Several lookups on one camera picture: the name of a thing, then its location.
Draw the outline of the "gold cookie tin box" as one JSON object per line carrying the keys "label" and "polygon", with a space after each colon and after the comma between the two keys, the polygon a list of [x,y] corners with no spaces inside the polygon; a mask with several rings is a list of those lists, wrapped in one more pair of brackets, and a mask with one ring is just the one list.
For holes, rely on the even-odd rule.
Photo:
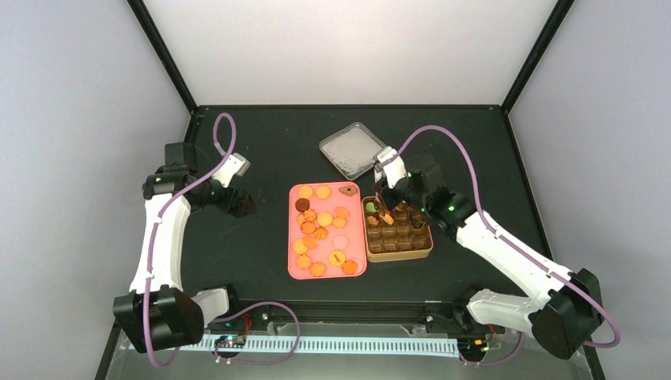
{"label": "gold cookie tin box", "polygon": [[434,248],[434,240],[423,215],[402,203],[390,211],[394,224],[389,226],[377,213],[365,212],[365,203],[376,201],[373,196],[362,200],[367,260],[382,263],[427,258]]}

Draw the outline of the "pink plastic tray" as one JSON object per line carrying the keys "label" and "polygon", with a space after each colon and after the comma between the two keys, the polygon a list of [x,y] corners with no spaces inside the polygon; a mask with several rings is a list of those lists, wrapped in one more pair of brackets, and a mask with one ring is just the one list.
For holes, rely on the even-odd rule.
{"label": "pink plastic tray", "polygon": [[[356,196],[345,196],[339,192],[339,187],[355,183],[351,181],[321,182],[312,184],[296,184],[289,191],[289,213],[288,213],[288,248],[287,248],[287,271],[296,280],[315,279],[337,279],[360,276],[367,268],[364,220],[362,214],[362,197],[358,188]],[[313,188],[313,196],[309,199],[310,209],[299,213],[294,206],[298,197],[298,188],[309,185]],[[318,186],[327,185],[332,194],[328,199],[318,199],[315,189]],[[346,207],[350,215],[347,219],[338,218],[337,207]],[[313,231],[320,227],[317,223],[317,215],[329,212],[333,215],[333,223],[326,227],[328,237],[319,241],[313,236]],[[337,250],[332,245],[334,237],[343,235],[348,238],[349,245],[343,251],[347,261],[342,266],[333,266],[328,261],[328,254]],[[292,251],[292,243],[303,238],[309,248],[306,254],[298,255]]]}

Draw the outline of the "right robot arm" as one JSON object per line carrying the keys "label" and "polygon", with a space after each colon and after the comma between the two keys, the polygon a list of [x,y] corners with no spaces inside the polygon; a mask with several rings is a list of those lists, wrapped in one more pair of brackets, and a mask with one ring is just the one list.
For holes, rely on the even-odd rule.
{"label": "right robot arm", "polygon": [[489,289],[473,291],[450,310],[463,332],[477,325],[498,325],[531,336],[546,352],[570,359],[605,318],[601,285],[588,269],[577,272],[510,236],[471,200],[445,185],[434,187],[428,173],[375,167],[374,190],[380,208],[401,204],[419,212],[446,237],[493,265],[523,292],[521,296]]}

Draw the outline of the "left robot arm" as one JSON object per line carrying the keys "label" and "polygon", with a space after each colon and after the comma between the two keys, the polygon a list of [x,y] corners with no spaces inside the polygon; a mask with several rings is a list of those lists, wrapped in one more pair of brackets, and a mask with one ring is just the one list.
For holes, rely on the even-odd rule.
{"label": "left robot arm", "polygon": [[181,259],[184,232],[193,210],[215,205],[241,218],[256,212],[252,196],[231,187],[249,161],[226,154],[213,172],[196,177],[195,147],[165,146],[165,164],[142,186],[146,228],[138,269],[129,293],[115,298],[113,315],[137,352],[148,353],[196,344],[207,325],[229,310],[226,287],[184,293]]}

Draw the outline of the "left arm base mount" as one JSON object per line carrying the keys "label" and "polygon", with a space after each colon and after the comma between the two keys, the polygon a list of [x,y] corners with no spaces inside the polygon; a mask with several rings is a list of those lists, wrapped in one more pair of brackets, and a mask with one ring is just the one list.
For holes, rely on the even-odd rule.
{"label": "left arm base mount", "polygon": [[250,333],[263,323],[262,314],[270,311],[268,302],[241,303],[206,325],[206,329],[232,334]]}

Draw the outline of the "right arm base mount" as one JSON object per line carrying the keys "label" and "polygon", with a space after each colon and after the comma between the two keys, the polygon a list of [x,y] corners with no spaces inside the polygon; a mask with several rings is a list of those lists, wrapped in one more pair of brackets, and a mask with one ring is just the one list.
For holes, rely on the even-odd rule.
{"label": "right arm base mount", "polygon": [[426,326],[429,333],[446,333],[453,337],[482,337],[506,331],[502,326],[475,322],[465,305],[453,302],[425,304],[418,321]]}

